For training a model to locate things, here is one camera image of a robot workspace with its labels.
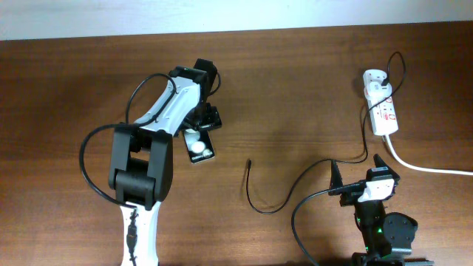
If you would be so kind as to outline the black smartphone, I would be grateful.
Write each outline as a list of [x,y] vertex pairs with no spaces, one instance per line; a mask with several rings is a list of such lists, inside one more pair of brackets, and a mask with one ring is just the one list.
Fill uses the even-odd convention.
[[191,163],[197,164],[215,157],[215,150],[207,131],[186,129],[183,131],[183,136]]

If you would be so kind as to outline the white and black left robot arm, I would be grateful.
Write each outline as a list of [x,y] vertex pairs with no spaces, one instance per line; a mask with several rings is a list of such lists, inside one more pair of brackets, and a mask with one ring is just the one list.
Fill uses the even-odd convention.
[[208,133],[221,127],[208,103],[221,79],[212,61],[176,66],[163,94],[134,123],[114,130],[109,187],[123,215],[122,265],[158,265],[157,219],[173,179],[173,139],[184,134],[193,163],[214,157]]

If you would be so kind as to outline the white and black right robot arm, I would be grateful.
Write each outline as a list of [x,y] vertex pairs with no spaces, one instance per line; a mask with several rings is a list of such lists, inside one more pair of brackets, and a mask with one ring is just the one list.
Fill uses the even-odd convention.
[[353,206],[354,219],[365,251],[354,253],[352,265],[433,265],[427,259],[408,259],[418,222],[406,214],[387,213],[384,202],[395,195],[400,176],[378,154],[366,177],[345,185],[337,162],[331,162],[330,196],[340,196],[340,206]]

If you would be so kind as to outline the white USB charger plug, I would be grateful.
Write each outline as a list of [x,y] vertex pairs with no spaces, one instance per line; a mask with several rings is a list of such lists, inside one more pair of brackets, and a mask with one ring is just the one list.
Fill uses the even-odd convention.
[[367,100],[374,100],[380,98],[387,98],[392,93],[392,86],[388,83],[385,86],[382,86],[381,83],[377,81],[369,82],[364,87],[364,94]]

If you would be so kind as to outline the white power strip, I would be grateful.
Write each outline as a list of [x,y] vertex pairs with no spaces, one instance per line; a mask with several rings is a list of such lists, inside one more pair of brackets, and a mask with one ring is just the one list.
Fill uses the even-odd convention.
[[[387,73],[379,69],[368,69],[363,74],[364,87],[373,81],[384,82]],[[385,136],[395,133],[398,130],[398,121],[395,108],[392,102],[392,96],[374,100],[367,100],[370,113],[372,130],[374,135]]]

